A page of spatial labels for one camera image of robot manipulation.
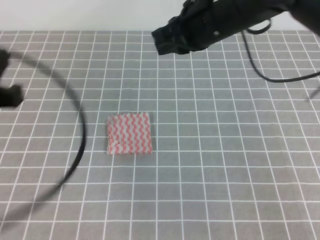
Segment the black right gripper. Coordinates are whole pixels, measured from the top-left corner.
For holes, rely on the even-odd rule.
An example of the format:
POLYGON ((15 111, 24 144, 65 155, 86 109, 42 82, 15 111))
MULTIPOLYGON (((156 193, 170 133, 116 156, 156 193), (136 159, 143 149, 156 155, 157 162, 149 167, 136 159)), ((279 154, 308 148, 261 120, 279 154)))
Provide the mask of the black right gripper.
POLYGON ((263 0, 188 0, 169 24, 151 32, 160 56, 199 51, 272 17, 263 0))

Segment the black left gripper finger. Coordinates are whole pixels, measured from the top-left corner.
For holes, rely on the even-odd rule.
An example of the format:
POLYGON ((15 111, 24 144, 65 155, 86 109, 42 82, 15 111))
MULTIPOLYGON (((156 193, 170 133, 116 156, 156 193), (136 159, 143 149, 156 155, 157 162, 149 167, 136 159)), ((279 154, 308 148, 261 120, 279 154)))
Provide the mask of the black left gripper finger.
POLYGON ((8 67, 10 57, 11 57, 11 54, 8 51, 4 49, 0 50, 0 77, 3 75, 6 68, 8 67))
POLYGON ((24 93, 19 85, 0 88, 0 107, 17 108, 24 101, 24 93))

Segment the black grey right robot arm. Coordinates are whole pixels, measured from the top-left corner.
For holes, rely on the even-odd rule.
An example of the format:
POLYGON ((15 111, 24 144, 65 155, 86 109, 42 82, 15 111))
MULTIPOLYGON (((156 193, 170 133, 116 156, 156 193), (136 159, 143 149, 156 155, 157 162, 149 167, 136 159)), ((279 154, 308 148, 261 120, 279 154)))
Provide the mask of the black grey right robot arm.
POLYGON ((318 0, 187 0, 178 16, 151 35, 159 55, 185 55, 205 50, 283 12, 320 33, 318 0))

